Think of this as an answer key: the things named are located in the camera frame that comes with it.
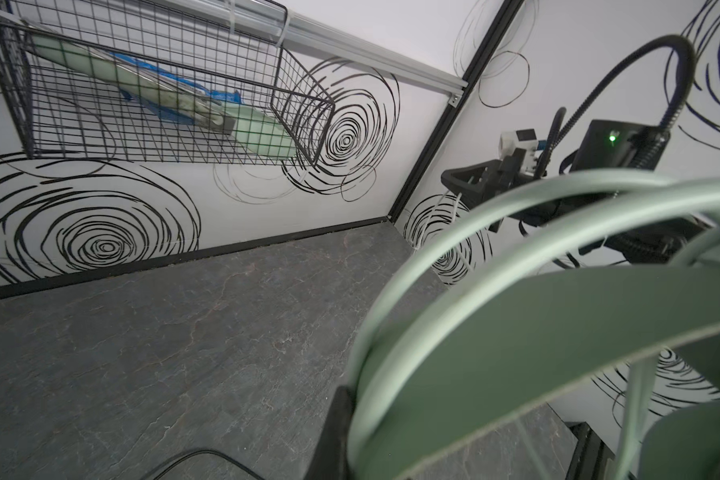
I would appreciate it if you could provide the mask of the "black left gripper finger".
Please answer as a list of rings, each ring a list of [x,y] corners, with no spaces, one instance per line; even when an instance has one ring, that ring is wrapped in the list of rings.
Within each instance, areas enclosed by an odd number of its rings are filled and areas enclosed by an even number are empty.
[[[347,386],[339,386],[333,396],[305,480],[347,480],[350,469],[347,442],[354,399]]]

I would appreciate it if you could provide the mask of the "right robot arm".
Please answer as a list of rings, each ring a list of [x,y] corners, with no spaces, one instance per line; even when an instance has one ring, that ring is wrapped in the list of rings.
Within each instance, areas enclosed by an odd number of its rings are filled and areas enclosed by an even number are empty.
[[[350,478],[408,380],[436,350],[435,342],[421,341],[414,326],[398,333],[401,348],[392,338],[378,338],[393,307],[436,260],[482,230],[497,230],[507,217],[544,226],[607,198],[615,188],[644,185],[644,175],[658,164],[692,89],[694,46],[679,35],[652,40],[617,64],[597,86],[604,91],[628,67],[661,48],[670,49],[674,59],[665,68],[668,105],[657,125],[593,121],[581,146],[562,162],[558,177],[544,183],[554,149],[579,119],[559,110],[545,140],[536,139],[532,131],[519,131],[513,140],[501,141],[499,159],[442,174],[442,183],[462,197],[467,214],[454,218],[433,242],[419,248],[372,305],[351,348],[346,379],[332,400],[308,478]]]

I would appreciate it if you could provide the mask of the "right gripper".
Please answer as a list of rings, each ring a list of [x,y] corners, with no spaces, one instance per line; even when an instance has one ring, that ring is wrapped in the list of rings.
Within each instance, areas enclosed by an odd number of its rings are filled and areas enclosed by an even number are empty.
[[[469,209],[475,209],[483,203],[513,189],[536,182],[531,174],[521,172],[522,160],[512,154],[503,160],[491,160],[464,168],[444,170],[441,183]],[[572,198],[547,201],[531,206],[512,218],[528,225],[546,223],[567,215],[576,209]]]

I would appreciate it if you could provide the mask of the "mint green headphones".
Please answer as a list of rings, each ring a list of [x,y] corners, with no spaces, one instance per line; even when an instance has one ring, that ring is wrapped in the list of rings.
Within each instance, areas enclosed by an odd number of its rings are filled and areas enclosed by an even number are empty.
[[[560,218],[492,258],[417,318],[436,350],[362,450],[354,479],[403,479],[595,374],[630,366],[609,475],[720,479],[720,178],[641,187]],[[699,213],[713,227],[666,264],[541,274],[605,237]]]

